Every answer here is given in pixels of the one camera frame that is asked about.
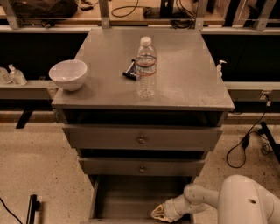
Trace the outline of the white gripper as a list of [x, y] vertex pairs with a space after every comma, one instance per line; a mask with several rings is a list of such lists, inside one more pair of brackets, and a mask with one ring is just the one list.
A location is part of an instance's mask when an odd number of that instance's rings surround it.
[[181, 219], [186, 210], [184, 199], [168, 199], [163, 205], [160, 204], [152, 212], [151, 217], [163, 222], [174, 222]]

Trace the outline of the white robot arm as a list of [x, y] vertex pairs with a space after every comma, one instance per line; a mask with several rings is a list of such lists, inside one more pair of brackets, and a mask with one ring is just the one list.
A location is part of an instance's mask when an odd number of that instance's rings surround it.
[[217, 210], [218, 224], [280, 224], [280, 199], [242, 175], [227, 177], [219, 191], [188, 184], [181, 195], [157, 206], [151, 217], [171, 223], [208, 206]]

